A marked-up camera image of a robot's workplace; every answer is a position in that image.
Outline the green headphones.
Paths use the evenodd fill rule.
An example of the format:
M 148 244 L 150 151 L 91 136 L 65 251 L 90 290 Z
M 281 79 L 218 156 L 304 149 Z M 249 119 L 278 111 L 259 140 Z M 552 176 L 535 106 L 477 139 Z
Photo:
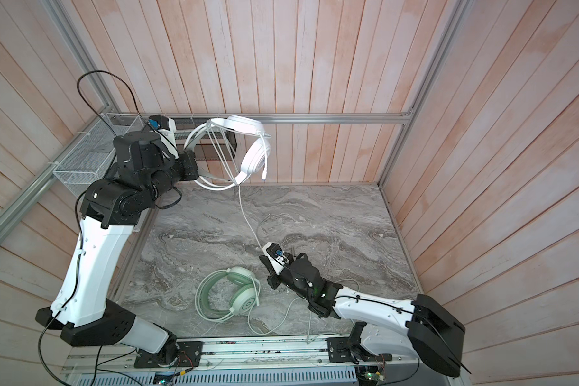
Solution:
M 214 309 L 209 300 L 210 291 L 222 279 L 227 279 L 237 286 L 237 290 L 228 301 L 227 310 Z M 260 292 L 261 284 L 250 270 L 239 266 L 217 270 L 199 283 L 195 298 L 196 312 L 202 319 L 211 323 L 224 323 L 234 316 L 245 315 L 258 306 Z

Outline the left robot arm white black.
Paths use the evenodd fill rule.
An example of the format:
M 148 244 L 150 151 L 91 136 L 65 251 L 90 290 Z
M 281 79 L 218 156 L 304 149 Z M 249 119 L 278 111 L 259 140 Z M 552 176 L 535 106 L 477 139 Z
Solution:
M 129 132 L 114 138 L 117 160 L 90 184 L 76 213 L 80 236 L 55 301 L 36 321 L 60 331 L 72 347 L 125 344 L 155 356 L 162 366 L 178 358 L 176 336 L 107 298 L 117 260 L 141 213 L 177 183 L 198 178 L 193 151 L 181 151 L 172 129 Z

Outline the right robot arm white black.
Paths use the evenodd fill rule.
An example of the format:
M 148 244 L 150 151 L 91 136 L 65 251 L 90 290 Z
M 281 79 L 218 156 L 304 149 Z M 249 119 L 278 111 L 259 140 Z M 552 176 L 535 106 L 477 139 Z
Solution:
M 466 368 L 464 325 L 428 295 L 396 300 L 365 294 L 323 278 L 304 253 L 294 256 L 274 243 L 262 252 L 272 289 L 287 286 L 320 318 L 353 321 L 347 338 L 329 339 L 333 361 L 358 364 L 386 355 L 409 356 L 452 378 Z

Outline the black mesh basket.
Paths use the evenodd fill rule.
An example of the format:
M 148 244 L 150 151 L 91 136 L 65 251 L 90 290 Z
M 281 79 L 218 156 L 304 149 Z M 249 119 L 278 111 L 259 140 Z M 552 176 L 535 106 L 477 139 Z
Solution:
M 188 136 L 198 126 L 205 124 L 209 117 L 176 117 L 174 119 L 176 132 L 175 140 L 177 147 L 183 149 Z M 195 141 L 193 151 L 196 154 L 197 161 L 220 161 L 215 144 L 219 145 L 220 152 L 226 159 L 234 159 L 237 151 L 236 134 L 231 131 L 221 133 L 221 129 L 214 126 L 212 128 L 212 136 L 204 131 L 204 134 Z

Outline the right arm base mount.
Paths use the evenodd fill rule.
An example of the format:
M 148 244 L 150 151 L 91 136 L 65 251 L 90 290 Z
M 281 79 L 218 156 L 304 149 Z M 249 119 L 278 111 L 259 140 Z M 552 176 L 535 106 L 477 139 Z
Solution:
M 389 353 L 374 355 L 369 353 L 362 345 L 361 334 L 368 326 L 365 322 L 356 322 L 352 332 L 348 337 L 326 339 L 329 360 L 331 363 L 354 363 L 358 365 L 360 361 L 369 362 L 375 360 L 392 360 Z

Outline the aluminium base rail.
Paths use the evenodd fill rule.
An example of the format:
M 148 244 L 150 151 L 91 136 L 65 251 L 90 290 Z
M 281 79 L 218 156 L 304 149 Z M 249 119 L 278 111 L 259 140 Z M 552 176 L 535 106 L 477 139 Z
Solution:
M 182 340 L 169 368 L 127 346 L 75 348 L 59 375 L 72 385 L 468 385 L 411 355 L 351 360 L 342 336 L 305 335 Z

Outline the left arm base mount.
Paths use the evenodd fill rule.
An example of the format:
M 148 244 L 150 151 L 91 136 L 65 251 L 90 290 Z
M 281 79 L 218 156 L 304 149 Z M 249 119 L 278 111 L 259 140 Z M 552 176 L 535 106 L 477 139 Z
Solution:
M 151 354 L 143 349 L 138 350 L 134 362 L 135 368 L 196 368 L 203 354 L 203 341 L 171 339 L 159 353 Z

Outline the aluminium frame bar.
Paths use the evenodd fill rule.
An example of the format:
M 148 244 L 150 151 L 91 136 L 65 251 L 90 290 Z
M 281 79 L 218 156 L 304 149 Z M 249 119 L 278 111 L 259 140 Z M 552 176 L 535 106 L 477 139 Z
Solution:
M 231 115 L 247 117 L 262 124 L 405 124 L 410 114 L 166 114 L 175 120 L 200 122 L 212 118 L 227 118 Z

